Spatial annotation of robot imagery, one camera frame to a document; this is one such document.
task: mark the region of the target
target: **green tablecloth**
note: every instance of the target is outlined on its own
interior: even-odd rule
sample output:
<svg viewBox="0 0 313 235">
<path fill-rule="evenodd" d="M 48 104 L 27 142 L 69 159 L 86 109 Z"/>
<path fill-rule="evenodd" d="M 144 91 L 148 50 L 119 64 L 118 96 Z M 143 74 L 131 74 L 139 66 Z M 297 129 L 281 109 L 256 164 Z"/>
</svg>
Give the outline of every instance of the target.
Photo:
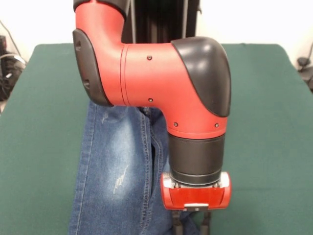
<svg viewBox="0 0 313 235">
<path fill-rule="evenodd" d="M 277 45 L 224 45 L 232 73 L 213 235 L 313 233 L 313 97 Z M 73 46 L 37 46 L 0 117 L 0 235 L 64 235 L 88 106 Z"/>
</svg>

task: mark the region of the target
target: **denim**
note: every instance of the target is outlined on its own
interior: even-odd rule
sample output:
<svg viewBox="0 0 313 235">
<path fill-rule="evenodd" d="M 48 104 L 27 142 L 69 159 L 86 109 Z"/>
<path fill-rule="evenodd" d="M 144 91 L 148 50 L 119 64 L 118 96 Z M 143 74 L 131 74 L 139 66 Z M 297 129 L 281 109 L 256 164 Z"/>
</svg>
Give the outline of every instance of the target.
<svg viewBox="0 0 313 235">
<path fill-rule="evenodd" d="M 69 235 L 172 235 L 160 177 L 168 134 L 157 108 L 89 103 Z M 184 235 L 200 232 L 183 212 Z"/>
</svg>

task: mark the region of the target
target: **screw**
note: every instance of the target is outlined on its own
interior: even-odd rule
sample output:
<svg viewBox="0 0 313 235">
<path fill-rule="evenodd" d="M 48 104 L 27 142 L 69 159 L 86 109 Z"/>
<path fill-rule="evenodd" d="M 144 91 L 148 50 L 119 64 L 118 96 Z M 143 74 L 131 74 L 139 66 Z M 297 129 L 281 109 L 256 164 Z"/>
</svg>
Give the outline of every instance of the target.
<svg viewBox="0 0 313 235">
<path fill-rule="evenodd" d="M 82 44 L 81 44 L 80 41 L 78 41 L 78 42 L 76 43 L 76 45 L 75 45 L 75 49 L 76 49 L 77 51 L 80 51 L 81 48 L 82 48 Z"/>
</svg>

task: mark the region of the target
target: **jeans seam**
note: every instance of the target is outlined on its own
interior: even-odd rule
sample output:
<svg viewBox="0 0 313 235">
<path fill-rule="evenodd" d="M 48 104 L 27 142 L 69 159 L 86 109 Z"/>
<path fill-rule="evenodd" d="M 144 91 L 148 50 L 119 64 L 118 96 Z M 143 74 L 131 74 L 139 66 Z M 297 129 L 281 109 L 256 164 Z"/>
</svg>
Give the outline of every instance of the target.
<svg viewBox="0 0 313 235">
<path fill-rule="evenodd" d="M 156 144 L 157 144 L 157 146 L 158 146 L 158 152 L 159 152 L 159 157 L 158 157 L 158 160 L 157 160 L 157 161 L 158 161 L 158 164 L 157 164 L 157 167 L 158 167 L 158 169 L 157 169 L 158 178 L 157 178 L 157 181 L 156 181 L 156 184 L 155 184 L 155 187 L 157 187 L 157 185 L 159 185 L 159 183 L 160 183 L 160 173 L 161 173 L 161 171 L 162 171 L 162 167 L 160 167 L 160 165 L 163 164 L 163 146 L 162 146 L 162 143 L 160 143 L 160 142 L 157 140 L 157 138 L 156 138 L 156 136 L 155 136 L 155 134 L 154 134 L 152 128 L 150 129 L 150 132 L 151 132 L 151 137 L 152 137 L 152 139 L 156 142 Z M 156 196 L 156 195 L 153 194 L 153 196 L 151 197 L 150 206 L 153 204 L 155 196 Z M 153 214 L 153 211 L 152 211 L 152 208 L 150 208 L 150 210 L 148 211 L 147 222 L 146 222 L 146 224 L 145 224 L 145 226 L 144 226 L 144 228 L 143 228 L 141 234 L 144 234 L 144 233 L 145 233 L 145 230 L 146 230 L 147 227 L 149 226 L 149 223 L 150 223 L 152 214 Z"/>
<path fill-rule="evenodd" d="M 144 193 L 143 193 L 143 207 L 141 212 L 141 220 L 140 220 L 140 227 L 144 226 L 145 217 L 147 214 L 147 209 L 149 205 L 149 195 L 150 195 L 150 176 L 149 176 L 149 168 L 150 168 L 150 158 L 149 158 L 149 148 L 147 146 L 148 139 L 147 139 L 147 129 L 146 129 L 146 119 L 145 116 L 141 115 L 141 139 L 144 145 L 144 154 L 145 154 L 145 186 L 144 186 Z"/>
<path fill-rule="evenodd" d="M 80 206 L 80 211 L 79 211 L 79 216 L 78 216 L 78 226 L 77 226 L 77 230 L 76 230 L 76 235 L 78 235 L 78 231 L 80 229 L 81 226 L 81 215 L 82 215 L 82 210 L 83 210 L 83 201 L 84 201 L 84 196 L 85 196 L 85 188 L 86 188 L 86 181 L 87 181 L 87 175 L 88 175 L 88 171 L 89 171 L 89 164 L 90 164 L 90 158 L 91 158 L 91 150 L 92 150 L 92 146 L 93 146 L 93 139 L 94 139 L 94 129 L 95 129 L 95 119 L 97 116 L 97 105 L 95 106 L 95 112 L 94 112 L 94 119 L 93 119 L 93 128 L 92 128 L 92 138 L 91 138 L 91 145 L 90 145 L 90 151 L 89 151 L 89 159 L 88 159 L 88 167 L 87 167 L 87 172 L 86 172 L 86 177 L 85 177 L 85 181 L 84 181 L 84 188 L 83 188 L 83 197 L 82 197 L 82 203 Z"/>
</svg>

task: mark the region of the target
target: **cable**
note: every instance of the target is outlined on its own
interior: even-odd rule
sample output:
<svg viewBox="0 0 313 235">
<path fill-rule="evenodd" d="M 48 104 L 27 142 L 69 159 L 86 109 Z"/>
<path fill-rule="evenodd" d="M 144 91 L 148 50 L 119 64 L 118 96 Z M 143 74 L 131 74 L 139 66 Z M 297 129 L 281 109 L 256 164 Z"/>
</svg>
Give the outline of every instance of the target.
<svg viewBox="0 0 313 235">
<path fill-rule="evenodd" d="M 26 65 L 26 60 L 24 60 L 20 55 L 18 54 L 13 54 L 13 53 L 8 53 L 0 56 L 0 60 L 5 58 L 5 57 L 14 57 L 16 60 L 20 61 L 22 64 Z"/>
<path fill-rule="evenodd" d="M 18 52 L 19 56 L 21 56 L 21 53 L 20 53 L 18 47 L 16 46 L 16 44 L 15 44 L 15 42 L 14 42 L 14 40 L 13 40 L 13 37 L 12 37 L 10 31 L 7 29 L 7 27 L 5 27 L 5 25 L 3 24 L 3 22 L 2 22 L 1 20 L 0 20 L 0 24 L 1 24 L 2 27 L 5 29 L 5 31 L 9 34 L 9 37 L 10 37 L 10 39 L 11 39 L 11 41 L 12 41 L 12 43 L 13 43 L 15 49 L 16 49 L 16 51 Z"/>
<path fill-rule="evenodd" d="M 310 52 L 309 52 L 308 59 L 310 59 L 310 57 L 311 57 L 311 55 L 312 55 L 312 50 L 313 50 L 313 43 L 311 44 L 311 49 L 310 49 Z"/>
</svg>

